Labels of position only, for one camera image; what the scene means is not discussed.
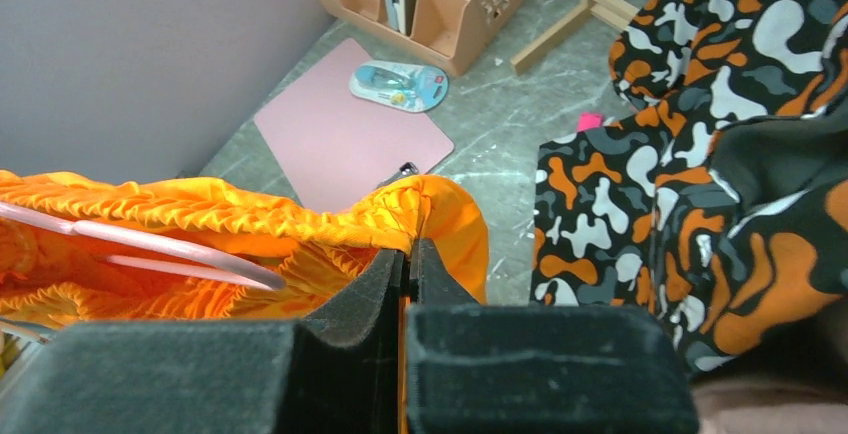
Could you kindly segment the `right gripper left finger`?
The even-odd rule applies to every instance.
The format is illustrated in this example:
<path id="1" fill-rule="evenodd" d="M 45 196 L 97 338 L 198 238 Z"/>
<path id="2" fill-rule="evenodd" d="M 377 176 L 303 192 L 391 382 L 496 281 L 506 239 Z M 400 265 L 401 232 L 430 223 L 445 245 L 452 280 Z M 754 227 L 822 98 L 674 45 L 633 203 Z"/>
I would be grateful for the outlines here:
<path id="1" fill-rule="evenodd" d="M 1 399 L 5 433 L 394 433 L 399 283 L 382 250 L 302 319 L 65 328 Z"/>

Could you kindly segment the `pink wire hanger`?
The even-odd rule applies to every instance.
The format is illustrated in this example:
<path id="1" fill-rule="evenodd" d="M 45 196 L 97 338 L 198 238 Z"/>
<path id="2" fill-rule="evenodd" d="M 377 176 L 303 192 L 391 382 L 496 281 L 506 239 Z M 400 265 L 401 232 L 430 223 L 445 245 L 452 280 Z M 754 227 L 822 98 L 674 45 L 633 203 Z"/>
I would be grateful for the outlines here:
<path id="1" fill-rule="evenodd" d="M 170 256 L 170 261 L 109 254 L 108 263 L 143 270 L 227 282 L 268 291 L 286 282 L 275 272 L 235 255 L 200 244 L 91 220 L 71 221 L 3 202 L 1 217 L 65 236 L 86 237 Z"/>

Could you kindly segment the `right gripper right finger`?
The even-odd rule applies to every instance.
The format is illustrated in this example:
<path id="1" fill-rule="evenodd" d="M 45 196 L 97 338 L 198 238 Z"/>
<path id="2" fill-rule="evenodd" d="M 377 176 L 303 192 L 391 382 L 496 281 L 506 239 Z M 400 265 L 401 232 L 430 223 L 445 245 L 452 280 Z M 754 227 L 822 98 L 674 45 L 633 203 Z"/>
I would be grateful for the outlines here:
<path id="1" fill-rule="evenodd" d="M 410 256 L 405 416 L 412 433 L 695 433 L 670 340 L 640 308 L 486 306 L 435 244 Z"/>

